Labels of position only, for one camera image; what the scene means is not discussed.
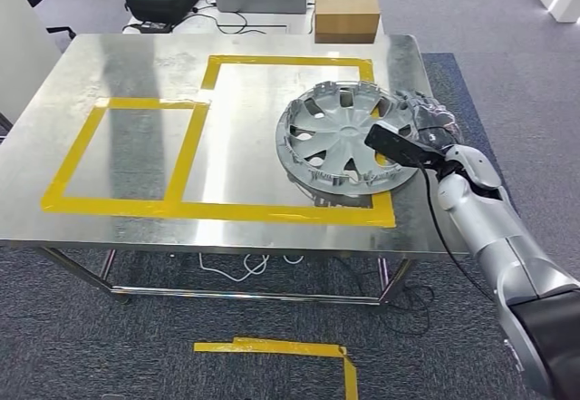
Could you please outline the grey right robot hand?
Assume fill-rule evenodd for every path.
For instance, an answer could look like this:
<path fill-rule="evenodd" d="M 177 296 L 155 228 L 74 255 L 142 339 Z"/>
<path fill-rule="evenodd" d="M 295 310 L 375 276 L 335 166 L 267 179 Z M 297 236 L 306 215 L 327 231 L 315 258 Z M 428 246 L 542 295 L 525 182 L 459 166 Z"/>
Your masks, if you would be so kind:
<path fill-rule="evenodd" d="M 395 95 L 411 112 L 419 142 L 438 151 L 464 142 L 456 116 L 436 98 L 417 91 L 397 90 Z"/>

